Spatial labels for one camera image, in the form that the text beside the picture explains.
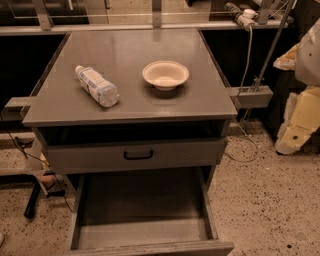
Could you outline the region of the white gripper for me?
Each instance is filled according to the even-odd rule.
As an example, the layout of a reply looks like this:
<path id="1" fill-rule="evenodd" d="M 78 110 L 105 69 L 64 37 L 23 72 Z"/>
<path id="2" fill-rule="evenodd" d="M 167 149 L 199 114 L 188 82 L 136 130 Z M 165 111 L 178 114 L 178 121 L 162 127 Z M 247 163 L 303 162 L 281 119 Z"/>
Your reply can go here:
<path id="1" fill-rule="evenodd" d="M 291 47 L 274 61 L 273 66 L 284 71 L 295 69 L 297 80 L 306 85 L 320 85 L 320 18 L 302 37 L 299 46 Z M 308 87 L 300 94 L 290 93 L 275 150 L 280 154 L 300 150 L 319 127 L 320 88 Z"/>

